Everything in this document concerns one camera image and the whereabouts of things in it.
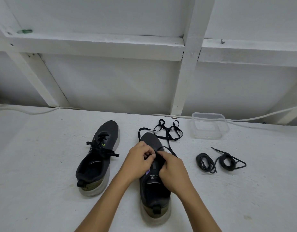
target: plastic container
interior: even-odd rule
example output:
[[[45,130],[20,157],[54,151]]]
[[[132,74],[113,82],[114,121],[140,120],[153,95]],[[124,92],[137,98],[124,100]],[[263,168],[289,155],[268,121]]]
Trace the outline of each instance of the plastic container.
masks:
[[[229,126],[222,114],[194,112],[191,129],[195,138],[217,140],[229,131]]]

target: white tabletop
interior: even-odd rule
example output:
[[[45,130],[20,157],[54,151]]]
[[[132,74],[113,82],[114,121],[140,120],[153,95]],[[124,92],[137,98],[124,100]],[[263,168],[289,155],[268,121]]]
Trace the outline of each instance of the white tabletop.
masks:
[[[48,108],[21,107],[30,111]],[[76,186],[76,169],[100,125],[115,120],[121,132],[110,180],[141,127],[154,128],[170,117],[59,109],[42,115],[0,111],[0,231],[73,231],[100,196],[85,198]],[[223,231],[297,231],[297,127],[229,124],[222,140],[193,139],[189,120],[178,119],[183,137],[171,147],[182,158],[191,181]],[[233,172],[208,174],[195,162],[214,147],[247,163]],[[140,215],[139,182],[127,189],[110,231],[192,231],[178,198],[162,226],[146,225]]]

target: white shoe sole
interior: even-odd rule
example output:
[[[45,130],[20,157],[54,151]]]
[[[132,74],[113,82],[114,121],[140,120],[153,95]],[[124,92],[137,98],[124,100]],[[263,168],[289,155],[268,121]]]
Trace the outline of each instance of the white shoe sole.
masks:
[[[119,146],[120,143],[120,128],[119,128],[119,134],[117,136],[117,140],[113,146],[113,151],[116,151],[117,147]],[[79,188],[79,191],[81,192],[82,195],[84,196],[88,196],[88,197],[93,197],[96,195],[101,194],[107,187],[108,182],[109,182],[109,178],[110,178],[110,166],[107,169],[107,172],[105,174],[105,176],[103,177],[103,181],[101,182],[100,186],[96,187],[95,189],[91,190],[91,191],[84,191],[82,188]]]
[[[171,215],[171,198],[170,198],[170,201],[169,201],[169,208],[168,208],[167,212],[160,218],[151,218],[147,214],[146,210],[144,209],[144,206],[142,204],[141,199],[140,199],[140,210],[141,210],[141,216],[142,216],[143,220],[147,224],[152,225],[152,226],[162,225],[170,218],[170,215]]]

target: black shoelace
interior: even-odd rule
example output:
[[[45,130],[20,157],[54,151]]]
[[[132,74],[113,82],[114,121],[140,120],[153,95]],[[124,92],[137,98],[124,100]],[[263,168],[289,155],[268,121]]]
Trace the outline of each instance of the black shoelace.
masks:
[[[172,148],[170,147],[170,140],[171,140],[171,141],[177,141],[177,140],[179,140],[179,139],[183,136],[183,132],[182,132],[182,130],[179,129],[179,127],[178,127],[179,125],[180,125],[180,122],[179,122],[178,120],[175,120],[175,121],[173,121],[173,125],[172,125],[170,128],[167,128],[167,127],[165,126],[165,121],[164,121],[163,119],[160,119],[160,120],[158,121],[158,125],[156,125],[154,129],[148,129],[148,128],[140,128],[140,129],[139,129],[139,131],[138,131],[138,138],[139,138],[139,141],[140,141],[140,139],[141,139],[141,135],[140,135],[140,131],[141,131],[141,130],[150,130],[150,131],[153,131],[153,133],[154,133],[154,135],[155,135],[156,137],[158,137],[158,138],[160,138],[160,139],[165,139],[165,140],[167,140],[168,145],[169,145],[169,148],[168,148],[168,147],[165,147],[165,146],[163,146],[163,147],[166,148],[172,155],[176,156],[176,154],[174,153],[174,151],[173,151]],[[165,135],[165,136],[158,136],[158,135],[155,134],[155,132],[159,132],[159,131],[161,131],[162,129],[166,130],[166,135]],[[177,138],[173,138],[173,137],[170,135],[170,132],[171,132],[171,131],[175,131],[175,133],[177,134],[178,137],[177,137]]]
[[[206,159],[208,162],[208,166],[205,166],[205,163],[203,162],[203,159]],[[205,171],[206,173],[215,173],[216,171],[216,165],[214,161],[208,156],[206,153],[201,153],[196,157],[196,162],[198,166]]]
[[[94,152],[98,157],[103,159],[108,159],[112,156],[118,157],[120,154],[116,154],[113,150],[106,149],[102,145],[102,141],[107,139],[109,136],[106,133],[101,133],[98,135],[98,139],[94,140],[93,142],[86,142],[87,145],[91,145],[89,153]]]
[[[201,153],[201,154],[199,154],[199,155],[196,157],[196,162],[197,162],[198,166],[199,166],[203,171],[205,171],[205,172],[207,172],[207,173],[212,173],[212,174],[215,173],[215,172],[217,172],[217,171],[216,171],[216,163],[217,163],[218,160],[219,160],[220,165],[221,165],[224,169],[226,169],[226,170],[228,170],[228,171],[233,171],[233,170],[235,170],[235,169],[241,169],[241,168],[244,168],[244,167],[247,166],[245,162],[243,162],[242,160],[237,159],[236,157],[230,155],[229,153],[227,153],[227,152],[223,152],[223,151],[220,151],[220,150],[217,150],[217,149],[215,149],[215,148],[213,148],[213,147],[211,147],[211,148],[214,149],[215,151],[218,151],[218,152],[223,153],[223,155],[219,156],[219,157],[215,160],[215,162],[213,162],[213,160],[208,156],[208,154],[206,154],[206,153]],[[208,166],[205,165],[205,163],[203,162],[203,159],[206,159],[206,160],[208,161]],[[224,162],[225,159],[228,159],[228,160],[230,161],[230,165],[226,165],[226,164],[225,164],[225,162]],[[237,164],[238,162],[241,162],[241,163],[243,163],[244,165],[241,166],[241,167],[236,167],[236,164]]]

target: hand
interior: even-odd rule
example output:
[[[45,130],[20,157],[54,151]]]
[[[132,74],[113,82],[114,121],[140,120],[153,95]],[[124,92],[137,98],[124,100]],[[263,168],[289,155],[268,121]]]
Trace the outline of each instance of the hand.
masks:
[[[166,162],[159,171],[159,177],[165,187],[180,197],[184,191],[193,187],[184,163],[178,157],[165,151],[158,151]]]
[[[120,173],[131,183],[135,179],[142,177],[150,169],[155,158],[156,154],[153,148],[140,141],[129,150]]]

